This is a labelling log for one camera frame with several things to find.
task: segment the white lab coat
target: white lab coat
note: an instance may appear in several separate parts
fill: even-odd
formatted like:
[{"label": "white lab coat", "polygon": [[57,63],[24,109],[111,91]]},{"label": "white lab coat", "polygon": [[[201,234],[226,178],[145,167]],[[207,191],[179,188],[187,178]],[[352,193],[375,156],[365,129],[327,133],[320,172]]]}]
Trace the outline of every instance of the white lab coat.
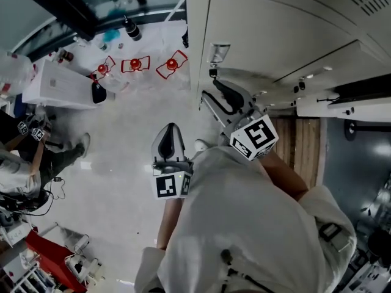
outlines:
[{"label": "white lab coat", "polygon": [[[163,288],[166,293],[220,292],[228,266],[275,293],[332,292],[356,247],[356,235],[324,186],[299,202],[278,189],[233,148],[216,147],[194,159],[194,176],[167,251],[146,248],[135,291]],[[342,231],[340,252],[318,230],[326,223]],[[226,292],[253,289],[232,276]]]}]

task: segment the white box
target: white box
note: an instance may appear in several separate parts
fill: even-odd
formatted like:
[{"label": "white box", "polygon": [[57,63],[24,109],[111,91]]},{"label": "white box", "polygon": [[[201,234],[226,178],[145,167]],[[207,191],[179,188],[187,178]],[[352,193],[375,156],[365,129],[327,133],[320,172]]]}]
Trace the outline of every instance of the white box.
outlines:
[{"label": "white box", "polygon": [[37,74],[24,90],[22,102],[69,109],[94,109],[92,80],[58,64],[42,59]]},{"label": "white box", "polygon": [[154,176],[152,178],[153,194],[157,200],[169,198],[185,198],[190,190],[191,175],[176,172]]},{"label": "white box", "polygon": [[230,145],[252,161],[262,154],[267,154],[278,139],[269,115],[265,115],[231,133]]},{"label": "white box", "polygon": [[16,222],[13,226],[4,228],[4,230],[6,231],[6,236],[3,235],[4,240],[7,241],[9,245],[14,246],[30,233],[31,227],[28,223]]}]

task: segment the wall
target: wall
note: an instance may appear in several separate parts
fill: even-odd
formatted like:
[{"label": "wall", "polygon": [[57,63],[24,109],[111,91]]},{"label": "wall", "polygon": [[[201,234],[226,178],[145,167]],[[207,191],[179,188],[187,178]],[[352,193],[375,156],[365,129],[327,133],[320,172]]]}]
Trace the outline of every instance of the wall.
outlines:
[{"label": "wall", "polygon": [[360,210],[369,207],[372,217],[376,218],[379,203],[375,203],[375,199],[391,171],[390,133],[358,131],[353,141],[347,141],[343,127],[344,120],[327,119],[323,184],[354,225],[359,220],[372,225],[368,213]]},{"label": "wall", "polygon": [[33,0],[0,0],[0,48],[13,49],[52,17]]}]

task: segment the black bottle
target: black bottle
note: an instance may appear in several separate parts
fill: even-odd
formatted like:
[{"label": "black bottle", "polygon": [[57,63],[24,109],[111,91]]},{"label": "black bottle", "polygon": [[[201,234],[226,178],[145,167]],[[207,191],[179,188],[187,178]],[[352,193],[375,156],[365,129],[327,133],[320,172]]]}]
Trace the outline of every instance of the black bottle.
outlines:
[{"label": "black bottle", "polygon": [[130,18],[127,18],[126,15],[125,17],[125,23],[124,27],[126,30],[126,33],[131,37],[134,41],[138,41],[141,39],[141,32],[140,29],[137,27],[137,25],[132,21]]}]

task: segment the wooden panel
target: wooden panel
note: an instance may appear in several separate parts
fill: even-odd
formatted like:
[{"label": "wooden panel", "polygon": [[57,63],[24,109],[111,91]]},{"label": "wooden panel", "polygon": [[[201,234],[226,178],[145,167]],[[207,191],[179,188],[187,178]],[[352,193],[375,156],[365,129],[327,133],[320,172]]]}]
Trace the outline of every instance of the wooden panel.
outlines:
[{"label": "wooden panel", "polygon": [[277,134],[279,135],[279,140],[276,144],[276,153],[277,155],[283,159],[283,143],[284,143],[284,134],[283,134],[283,126],[284,126],[284,123],[283,123],[284,119],[282,118],[278,118],[277,119]]},{"label": "wooden panel", "polygon": [[283,161],[289,165],[291,154],[291,121],[283,123]]},{"label": "wooden panel", "polygon": [[320,150],[320,120],[272,118],[279,135],[277,155],[300,175],[309,188],[316,183]]},{"label": "wooden panel", "polygon": [[301,162],[303,152],[303,120],[296,120],[296,144],[294,152],[294,167],[293,170],[300,175],[301,173]]},{"label": "wooden panel", "polygon": [[315,149],[313,154],[313,169],[312,176],[310,180],[310,187],[316,185],[316,177],[318,176],[318,164],[319,164],[319,154],[320,154],[320,120],[315,120]]}]

